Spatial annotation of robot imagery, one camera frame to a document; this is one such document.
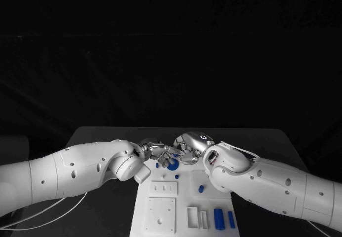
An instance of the dark curtain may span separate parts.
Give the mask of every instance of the dark curtain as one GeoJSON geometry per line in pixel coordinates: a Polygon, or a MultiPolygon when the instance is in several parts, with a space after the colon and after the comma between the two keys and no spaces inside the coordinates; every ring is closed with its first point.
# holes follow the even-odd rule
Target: dark curtain
{"type": "Polygon", "coordinates": [[[81,126],[273,128],[341,181],[341,3],[162,2],[3,8],[2,134],[38,158],[81,126]]]}

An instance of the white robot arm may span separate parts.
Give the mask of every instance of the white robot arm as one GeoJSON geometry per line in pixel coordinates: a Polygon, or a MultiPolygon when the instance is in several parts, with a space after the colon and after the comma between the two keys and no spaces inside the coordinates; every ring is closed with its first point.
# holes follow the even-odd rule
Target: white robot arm
{"type": "Polygon", "coordinates": [[[0,217],[38,202],[97,189],[110,179],[150,176],[147,147],[124,140],[75,145],[31,161],[0,166],[0,217]]]}
{"type": "Polygon", "coordinates": [[[218,190],[235,192],[280,215],[315,221],[342,232],[341,183],[260,158],[225,142],[215,144],[204,133],[185,133],[175,141],[175,146],[179,145],[192,151],[178,157],[179,161],[194,164],[204,158],[205,172],[218,190]]]}

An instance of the blue object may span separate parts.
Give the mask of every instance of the blue object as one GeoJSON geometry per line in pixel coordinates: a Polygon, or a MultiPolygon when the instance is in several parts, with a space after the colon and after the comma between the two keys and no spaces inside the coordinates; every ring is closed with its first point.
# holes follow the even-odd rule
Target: blue object
{"type": "Polygon", "coordinates": [[[227,229],[222,209],[215,209],[214,210],[214,216],[215,216],[215,227],[217,227],[217,230],[222,231],[222,230],[227,229]]]}
{"type": "Polygon", "coordinates": [[[235,228],[235,223],[234,223],[234,217],[233,217],[233,212],[228,212],[228,216],[230,216],[230,227],[235,228]]]}
{"type": "Polygon", "coordinates": [[[175,171],[179,167],[179,162],[176,159],[173,159],[173,162],[175,162],[175,164],[169,163],[169,166],[168,166],[168,170],[170,170],[170,171],[175,171]]]}
{"type": "Polygon", "coordinates": [[[204,192],[204,189],[205,189],[204,185],[199,185],[198,192],[204,192]]]}

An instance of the blue disc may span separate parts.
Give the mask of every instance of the blue disc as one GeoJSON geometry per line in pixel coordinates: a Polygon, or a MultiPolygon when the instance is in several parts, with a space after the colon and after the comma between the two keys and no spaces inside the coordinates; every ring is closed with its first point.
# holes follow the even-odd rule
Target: blue disc
{"type": "Polygon", "coordinates": [[[169,163],[168,170],[175,171],[179,167],[179,162],[176,159],[173,159],[175,164],[169,163]]]}

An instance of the table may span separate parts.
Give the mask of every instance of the table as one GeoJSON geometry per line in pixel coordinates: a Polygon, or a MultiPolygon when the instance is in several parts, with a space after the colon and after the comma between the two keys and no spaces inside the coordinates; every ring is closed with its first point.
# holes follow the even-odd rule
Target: table
{"type": "MultiPolygon", "coordinates": [[[[286,134],[277,129],[81,127],[67,146],[114,139],[124,139],[137,143],[147,137],[158,137],[166,144],[172,145],[175,138],[189,131],[201,131],[214,138],[217,143],[224,140],[263,158],[283,162],[309,172],[286,134]]],[[[124,182],[110,180],[88,193],[80,206],[56,222],[29,231],[16,231],[12,236],[129,237],[137,187],[139,184],[134,179],[124,182]]],[[[81,197],[69,197],[46,213],[20,223],[18,228],[29,228],[55,219],[74,207],[81,197]]],[[[231,194],[231,198],[241,237],[261,235],[264,237],[322,236],[322,233],[305,220],[274,214],[246,202],[235,193],[231,194]]],[[[51,200],[29,206],[25,217],[38,213],[55,202],[51,200]]]]}

